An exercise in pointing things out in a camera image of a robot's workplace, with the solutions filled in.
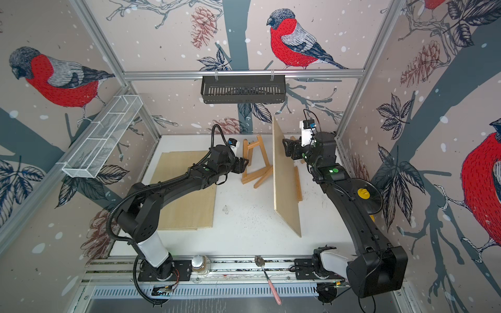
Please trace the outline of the plywood board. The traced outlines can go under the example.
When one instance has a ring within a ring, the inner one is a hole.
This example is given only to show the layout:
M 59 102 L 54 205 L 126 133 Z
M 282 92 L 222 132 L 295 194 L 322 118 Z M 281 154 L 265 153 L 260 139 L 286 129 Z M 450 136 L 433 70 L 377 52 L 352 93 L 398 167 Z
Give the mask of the plywood board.
M 300 210 L 297 200 L 295 164 L 285 155 L 284 134 L 276 118 L 272 119 L 273 195 L 275 212 L 301 237 Z
M 215 208 L 217 187 L 212 185 L 204 190 L 199 190 L 194 205 L 197 228 L 211 228 Z
M 151 183 L 158 183 L 182 176 L 189 167 L 197 163 L 206 155 L 205 151 L 175 151 L 163 153 Z M 199 190 L 187 193 L 183 190 L 181 196 L 170 198 L 171 202 L 160 211 L 159 231 L 188 231 L 202 228 L 196 227 L 194 205 Z

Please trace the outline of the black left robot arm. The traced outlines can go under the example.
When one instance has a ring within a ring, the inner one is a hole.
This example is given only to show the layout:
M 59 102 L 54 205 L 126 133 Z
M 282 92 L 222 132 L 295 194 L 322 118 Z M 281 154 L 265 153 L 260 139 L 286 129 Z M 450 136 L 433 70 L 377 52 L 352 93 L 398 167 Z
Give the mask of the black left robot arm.
M 172 255 L 158 234 L 160 213 L 192 192 L 218 184 L 229 173 L 244 173 L 249 160 L 237 157 L 228 145 L 217 145 L 198 163 L 178 177 L 152 185 L 137 183 L 109 213 L 106 232 L 114 241 L 132 246 L 157 280 L 167 280 L 174 272 Z

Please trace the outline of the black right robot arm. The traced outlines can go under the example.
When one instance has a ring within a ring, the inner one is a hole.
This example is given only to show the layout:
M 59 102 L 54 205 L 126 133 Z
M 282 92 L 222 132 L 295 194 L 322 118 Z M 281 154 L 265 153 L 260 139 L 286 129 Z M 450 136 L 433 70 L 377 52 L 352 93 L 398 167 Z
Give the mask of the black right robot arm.
M 343 277 L 360 298 L 401 289 L 407 253 L 391 244 L 371 218 L 382 210 L 382 195 L 369 181 L 350 177 L 337 162 L 334 134 L 317 133 L 306 145 L 291 139 L 283 139 L 282 144 L 287 157 L 306 162 L 313 181 L 333 202 L 354 244 L 354 254 L 343 254 L 332 246 L 315 249 L 313 273 L 320 279 Z

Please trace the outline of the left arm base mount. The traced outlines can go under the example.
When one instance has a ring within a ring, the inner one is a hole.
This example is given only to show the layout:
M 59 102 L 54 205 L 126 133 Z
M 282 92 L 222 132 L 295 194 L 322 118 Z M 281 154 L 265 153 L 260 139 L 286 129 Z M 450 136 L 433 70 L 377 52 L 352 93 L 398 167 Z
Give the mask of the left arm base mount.
M 172 272 L 165 279 L 159 279 L 153 268 L 144 260 L 140 261 L 138 269 L 139 282 L 188 282 L 192 274 L 191 261 L 189 260 L 174 260 L 172 262 Z

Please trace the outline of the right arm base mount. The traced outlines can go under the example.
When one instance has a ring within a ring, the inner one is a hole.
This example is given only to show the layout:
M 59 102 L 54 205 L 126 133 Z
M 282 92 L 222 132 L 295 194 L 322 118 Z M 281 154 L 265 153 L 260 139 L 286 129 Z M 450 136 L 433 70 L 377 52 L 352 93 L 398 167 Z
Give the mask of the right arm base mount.
M 289 271 L 295 275 L 296 280 L 325 280 L 327 276 L 320 276 L 313 266 L 311 258 L 297 258 L 289 267 Z

